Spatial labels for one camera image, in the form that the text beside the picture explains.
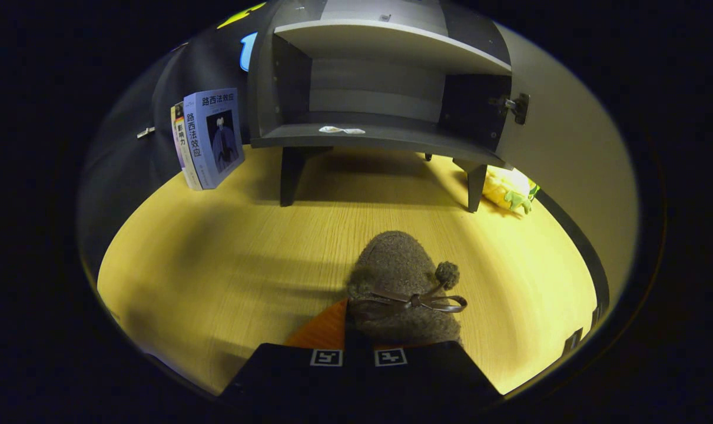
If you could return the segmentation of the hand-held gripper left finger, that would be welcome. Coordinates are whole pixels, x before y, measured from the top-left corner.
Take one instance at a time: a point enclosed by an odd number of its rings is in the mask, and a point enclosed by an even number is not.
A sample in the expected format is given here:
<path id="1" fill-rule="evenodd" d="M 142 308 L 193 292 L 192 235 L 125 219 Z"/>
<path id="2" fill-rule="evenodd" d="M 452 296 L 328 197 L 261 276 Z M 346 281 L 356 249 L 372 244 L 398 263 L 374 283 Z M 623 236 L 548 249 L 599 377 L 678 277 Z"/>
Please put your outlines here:
<path id="1" fill-rule="evenodd" d="M 346 299 L 281 344 L 262 343 L 219 398 L 235 407 L 324 407 L 360 400 L 359 349 L 347 343 Z"/>

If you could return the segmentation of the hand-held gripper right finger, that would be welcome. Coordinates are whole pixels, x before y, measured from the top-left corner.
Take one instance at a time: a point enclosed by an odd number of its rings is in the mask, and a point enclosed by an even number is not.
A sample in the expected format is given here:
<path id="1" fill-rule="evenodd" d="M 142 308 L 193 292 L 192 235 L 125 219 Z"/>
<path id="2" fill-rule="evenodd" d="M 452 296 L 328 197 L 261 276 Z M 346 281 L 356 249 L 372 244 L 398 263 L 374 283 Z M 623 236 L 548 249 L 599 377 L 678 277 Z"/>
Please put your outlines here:
<path id="1" fill-rule="evenodd" d="M 386 407 L 486 407 L 503 397 L 456 342 L 373 350 L 359 367 L 359 386 Z"/>

